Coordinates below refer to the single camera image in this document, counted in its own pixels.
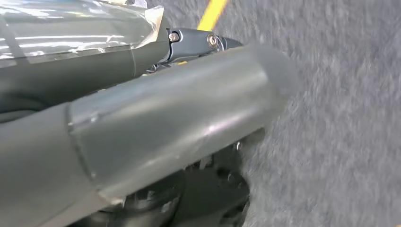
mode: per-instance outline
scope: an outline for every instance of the yellow tape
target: yellow tape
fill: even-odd
[[[228,0],[210,0],[208,7],[198,25],[198,30],[211,31],[216,25]]]

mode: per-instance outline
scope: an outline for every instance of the metal bracket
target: metal bracket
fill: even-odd
[[[219,37],[213,32],[190,28],[174,28],[169,31],[170,56],[162,63],[190,61],[217,51]]]

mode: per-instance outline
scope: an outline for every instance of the screw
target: screw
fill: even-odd
[[[217,38],[214,34],[208,35],[208,44],[212,49],[215,49],[217,47]]]
[[[175,32],[168,34],[168,40],[170,40],[170,42],[177,42],[179,39],[179,35]]]
[[[237,143],[235,144],[235,149],[236,149],[237,151],[241,151],[243,146],[244,146],[244,145],[243,145],[241,142],[237,142]]]

